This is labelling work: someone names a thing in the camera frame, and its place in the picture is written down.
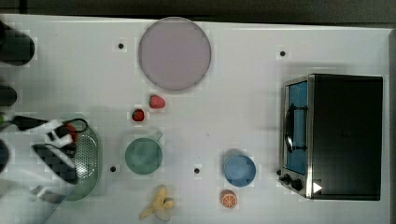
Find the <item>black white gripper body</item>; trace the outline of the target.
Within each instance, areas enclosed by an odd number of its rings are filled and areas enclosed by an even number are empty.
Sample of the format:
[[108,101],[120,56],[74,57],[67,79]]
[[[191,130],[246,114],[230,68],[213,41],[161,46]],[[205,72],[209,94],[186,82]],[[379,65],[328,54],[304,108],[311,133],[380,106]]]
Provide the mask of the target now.
[[36,143],[32,145],[33,152],[62,180],[76,185],[76,165],[65,153],[66,147],[73,143],[66,126],[56,119],[37,119],[32,132],[37,134]]

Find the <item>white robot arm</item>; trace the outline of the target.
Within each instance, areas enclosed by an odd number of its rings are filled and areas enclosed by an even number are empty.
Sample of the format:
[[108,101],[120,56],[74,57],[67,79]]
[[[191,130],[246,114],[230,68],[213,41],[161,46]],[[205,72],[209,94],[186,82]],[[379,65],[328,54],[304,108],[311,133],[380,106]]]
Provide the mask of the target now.
[[74,190],[77,168],[62,148],[73,142],[59,120],[1,131],[1,224],[45,224]]

